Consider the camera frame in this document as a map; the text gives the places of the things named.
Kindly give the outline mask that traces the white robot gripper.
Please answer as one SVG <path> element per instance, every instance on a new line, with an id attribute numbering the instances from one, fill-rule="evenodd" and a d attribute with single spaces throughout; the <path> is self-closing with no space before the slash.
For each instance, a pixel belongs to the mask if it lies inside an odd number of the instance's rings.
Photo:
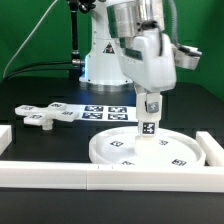
<path id="1" fill-rule="evenodd" d="M 175 87 L 175 67 L 194 70 L 202 56 L 195 47 L 173 45 L 169 36 L 157 29 L 131 38 L 116 38 L 115 46 L 122 73 L 151 92 L 146 95 L 148 113 L 161 110 L 162 96 L 157 92 Z"/>

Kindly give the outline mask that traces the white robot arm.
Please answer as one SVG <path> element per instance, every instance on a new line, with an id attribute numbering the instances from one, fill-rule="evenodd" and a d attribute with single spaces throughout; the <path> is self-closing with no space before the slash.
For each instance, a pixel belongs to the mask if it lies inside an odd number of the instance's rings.
<path id="1" fill-rule="evenodd" d="M 168 0 L 172 34 L 164 33 L 163 0 L 93 0 L 92 46 L 81 82 L 97 86 L 134 83 L 148 113 L 160 111 L 160 93 L 176 84 L 176 67 L 195 69 L 202 53 L 178 42 L 177 10 Z"/>

